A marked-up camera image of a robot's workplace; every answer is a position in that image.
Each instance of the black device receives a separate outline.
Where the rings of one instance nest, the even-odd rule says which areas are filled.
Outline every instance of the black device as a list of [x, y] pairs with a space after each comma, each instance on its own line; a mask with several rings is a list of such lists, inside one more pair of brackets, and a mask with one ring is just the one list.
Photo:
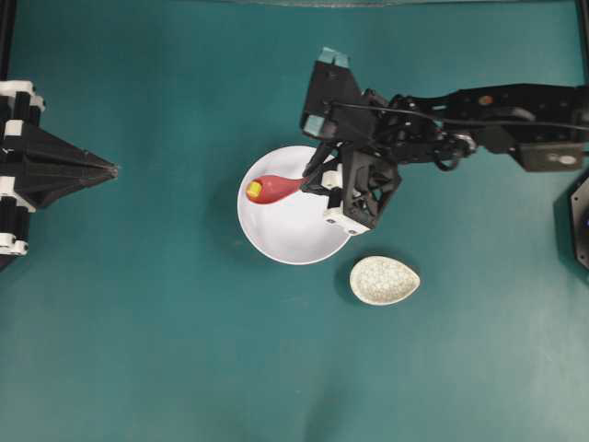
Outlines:
[[59, 198], [117, 176], [117, 167], [43, 131], [45, 101], [6, 81], [15, 0], [0, 0], [0, 271], [29, 250], [29, 218]]
[[346, 55], [328, 48], [315, 63], [300, 125], [321, 143], [301, 189], [328, 196], [326, 221], [351, 235], [376, 227], [402, 165], [450, 171], [484, 146], [529, 172], [583, 166], [588, 87], [516, 84], [387, 100], [361, 91], [348, 65]]

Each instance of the black metal frame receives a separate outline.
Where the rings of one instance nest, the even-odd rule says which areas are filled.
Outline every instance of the black metal frame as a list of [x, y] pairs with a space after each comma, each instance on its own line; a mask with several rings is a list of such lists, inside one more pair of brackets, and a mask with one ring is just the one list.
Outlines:
[[10, 45], [15, 28], [17, 0], [0, 0], [0, 81], [8, 77]]

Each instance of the red spoon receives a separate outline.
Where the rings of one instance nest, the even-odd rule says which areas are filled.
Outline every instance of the red spoon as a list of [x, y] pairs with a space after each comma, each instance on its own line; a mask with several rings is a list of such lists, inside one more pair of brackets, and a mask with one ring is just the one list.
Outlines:
[[277, 175], [262, 175], [246, 188], [248, 199], [256, 204], [272, 204], [299, 190], [307, 178], [290, 180]]

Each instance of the teal surface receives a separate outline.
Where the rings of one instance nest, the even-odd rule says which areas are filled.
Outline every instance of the teal surface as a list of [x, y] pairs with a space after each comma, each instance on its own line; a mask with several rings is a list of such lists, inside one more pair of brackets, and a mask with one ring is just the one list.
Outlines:
[[[324, 45], [387, 96], [583, 82], [573, 2], [20, 2], [11, 77], [47, 99], [44, 128], [121, 174], [35, 215], [0, 275], [0, 440], [589, 439], [588, 285], [557, 241], [575, 174], [486, 152], [406, 167], [379, 228], [325, 262], [249, 245], [238, 183], [307, 142]], [[348, 273], [375, 253], [420, 290], [355, 301]]]

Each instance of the yellow object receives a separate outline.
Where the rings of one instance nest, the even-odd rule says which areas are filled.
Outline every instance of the yellow object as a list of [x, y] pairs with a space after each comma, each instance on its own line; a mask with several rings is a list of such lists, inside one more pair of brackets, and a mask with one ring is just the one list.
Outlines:
[[250, 198], [258, 198], [261, 192], [261, 184], [258, 181], [252, 181], [248, 188], [246, 189], [246, 193]]

